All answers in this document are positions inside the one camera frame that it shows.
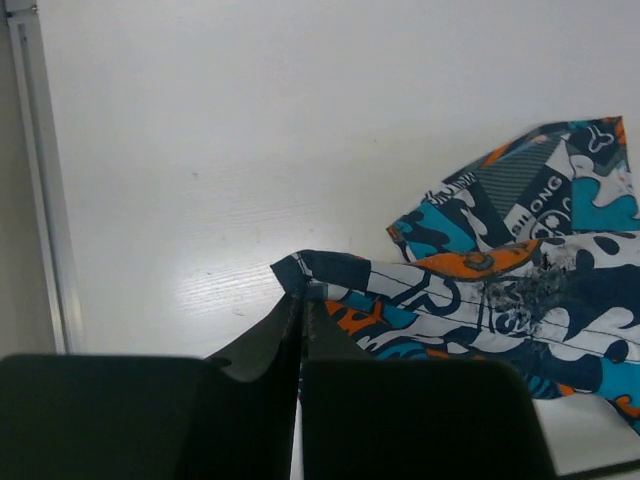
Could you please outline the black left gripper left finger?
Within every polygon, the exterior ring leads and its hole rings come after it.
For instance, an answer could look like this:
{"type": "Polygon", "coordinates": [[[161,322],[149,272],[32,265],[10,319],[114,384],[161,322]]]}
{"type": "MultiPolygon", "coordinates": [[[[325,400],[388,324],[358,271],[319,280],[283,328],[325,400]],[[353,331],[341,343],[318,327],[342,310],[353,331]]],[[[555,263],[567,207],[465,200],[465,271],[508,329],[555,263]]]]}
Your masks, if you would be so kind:
{"type": "Polygon", "coordinates": [[[285,479],[300,304],[207,358],[12,355],[1,362],[5,479],[285,479]]]}

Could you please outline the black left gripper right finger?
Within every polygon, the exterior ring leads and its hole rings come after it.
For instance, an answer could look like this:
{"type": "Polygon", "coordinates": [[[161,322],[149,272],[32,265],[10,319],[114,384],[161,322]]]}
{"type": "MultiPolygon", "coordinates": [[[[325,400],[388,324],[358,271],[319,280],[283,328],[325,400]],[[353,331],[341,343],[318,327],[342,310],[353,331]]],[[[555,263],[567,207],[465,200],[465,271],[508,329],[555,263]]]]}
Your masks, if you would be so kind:
{"type": "Polygon", "coordinates": [[[524,383],[486,360],[379,360],[305,306],[307,479],[553,479],[524,383]]]}

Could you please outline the colourful patterned shorts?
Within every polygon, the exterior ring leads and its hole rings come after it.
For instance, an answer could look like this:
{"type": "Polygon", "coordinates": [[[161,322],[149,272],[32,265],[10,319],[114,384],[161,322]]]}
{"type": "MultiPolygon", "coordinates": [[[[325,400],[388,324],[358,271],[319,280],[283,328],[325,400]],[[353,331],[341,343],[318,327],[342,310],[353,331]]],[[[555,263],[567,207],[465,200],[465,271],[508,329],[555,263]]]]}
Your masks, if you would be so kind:
{"type": "Polygon", "coordinates": [[[511,365],[536,400],[639,425],[639,204],[621,117],[539,126],[395,220],[400,263],[303,250],[273,273],[378,359],[511,365]]]}

